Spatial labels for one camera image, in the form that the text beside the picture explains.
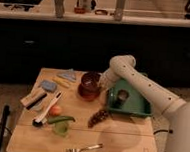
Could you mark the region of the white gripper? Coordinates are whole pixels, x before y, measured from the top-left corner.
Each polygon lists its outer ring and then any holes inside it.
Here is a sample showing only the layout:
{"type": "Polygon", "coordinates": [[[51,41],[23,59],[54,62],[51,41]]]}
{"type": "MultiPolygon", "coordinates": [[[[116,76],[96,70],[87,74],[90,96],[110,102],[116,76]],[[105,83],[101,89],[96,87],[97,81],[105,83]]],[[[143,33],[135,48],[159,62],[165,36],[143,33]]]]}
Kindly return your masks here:
{"type": "Polygon", "coordinates": [[[117,81],[117,75],[112,70],[105,70],[100,76],[99,85],[102,89],[110,89],[117,81]]]}

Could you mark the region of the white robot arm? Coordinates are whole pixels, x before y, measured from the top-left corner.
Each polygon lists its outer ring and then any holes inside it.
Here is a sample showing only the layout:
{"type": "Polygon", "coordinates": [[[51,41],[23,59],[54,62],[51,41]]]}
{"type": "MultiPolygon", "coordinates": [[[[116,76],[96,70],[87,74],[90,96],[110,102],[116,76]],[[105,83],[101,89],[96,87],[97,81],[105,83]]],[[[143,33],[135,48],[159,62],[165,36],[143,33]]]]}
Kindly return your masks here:
{"type": "Polygon", "coordinates": [[[190,102],[165,89],[138,72],[131,55],[117,55],[100,76],[102,89],[112,88],[120,78],[125,79],[170,122],[172,133],[167,137],[165,152],[190,152],[190,102]]]}

